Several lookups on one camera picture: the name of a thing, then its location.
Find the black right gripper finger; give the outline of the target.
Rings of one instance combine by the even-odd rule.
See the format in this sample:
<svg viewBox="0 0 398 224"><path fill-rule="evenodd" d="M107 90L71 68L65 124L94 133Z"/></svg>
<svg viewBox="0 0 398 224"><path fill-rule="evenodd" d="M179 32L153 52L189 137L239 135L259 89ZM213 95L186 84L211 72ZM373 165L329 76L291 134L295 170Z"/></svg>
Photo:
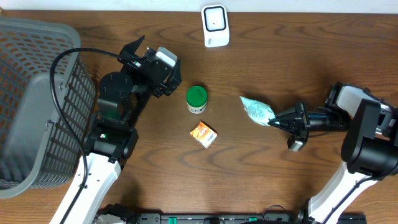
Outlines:
<svg viewBox="0 0 398 224"><path fill-rule="evenodd" d="M269 126L273 126L275 128L279 128L287 133L295 134L299 131L299 125L295 122L284 122L284 121L269 121Z"/></svg>
<svg viewBox="0 0 398 224"><path fill-rule="evenodd" d="M271 119L270 122L288 122L295 121L299 118L299 114L297 112L297 107L293 106L277 115L275 118Z"/></svg>

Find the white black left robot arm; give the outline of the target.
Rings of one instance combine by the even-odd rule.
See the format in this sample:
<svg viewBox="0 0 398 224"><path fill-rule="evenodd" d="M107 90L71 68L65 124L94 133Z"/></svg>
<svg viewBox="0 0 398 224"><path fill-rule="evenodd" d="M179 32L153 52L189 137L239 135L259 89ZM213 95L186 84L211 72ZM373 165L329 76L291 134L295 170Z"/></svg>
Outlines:
<svg viewBox="0 0 398 224"><path fill-rule="evenodd" d="M55 92L55 68L67 50L50 68L53 103L62 123L78 144L81 158L76 174L52 223L135 223L136 214L120 204L100 208L104 196L118 179L136 146L135 125L151 96L171 95L182 82L180 60L165 47L135 54L144 38L126 44L114 57L123 65L99 81L98 116L81 141L62 111Z"/></svg>

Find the green lid jar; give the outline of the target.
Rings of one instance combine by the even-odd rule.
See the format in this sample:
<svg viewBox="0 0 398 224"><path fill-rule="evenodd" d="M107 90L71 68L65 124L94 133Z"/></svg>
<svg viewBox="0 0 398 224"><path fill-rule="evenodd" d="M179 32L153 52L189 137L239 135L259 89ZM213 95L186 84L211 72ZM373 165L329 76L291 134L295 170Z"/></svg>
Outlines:
<svg viewBox="0 0 398 224"><path fill-rule="evenodd" d="M205 111L208 101L207 91L202 86L192 86L187 90L186 102L189 112L200 114Z"/></svg>

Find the light blue tissue pack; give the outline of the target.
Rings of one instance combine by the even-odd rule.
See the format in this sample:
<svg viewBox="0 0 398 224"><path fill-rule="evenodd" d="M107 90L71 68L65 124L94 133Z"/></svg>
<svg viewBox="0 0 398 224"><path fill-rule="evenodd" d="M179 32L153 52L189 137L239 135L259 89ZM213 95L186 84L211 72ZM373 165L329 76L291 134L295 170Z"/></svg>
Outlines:
<svg viewBox="0 0 398 224"><path fill-rule="evenodd" d="M260 101L240 96L245 112L257 124L268 126L269 121L275 118L272 108Z"/></svg>

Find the orange snack packet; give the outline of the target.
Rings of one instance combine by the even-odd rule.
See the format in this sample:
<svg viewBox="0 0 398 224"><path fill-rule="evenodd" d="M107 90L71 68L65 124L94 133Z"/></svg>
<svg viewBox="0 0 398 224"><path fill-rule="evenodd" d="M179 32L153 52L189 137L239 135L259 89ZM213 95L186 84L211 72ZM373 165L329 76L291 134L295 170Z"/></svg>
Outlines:
<svg viewBox="0 0 398 224"><path fill-rule="evenodd" d="M211 146L218 136L216 131L202 121L190 132L190 135L206 149Z"/></svg>

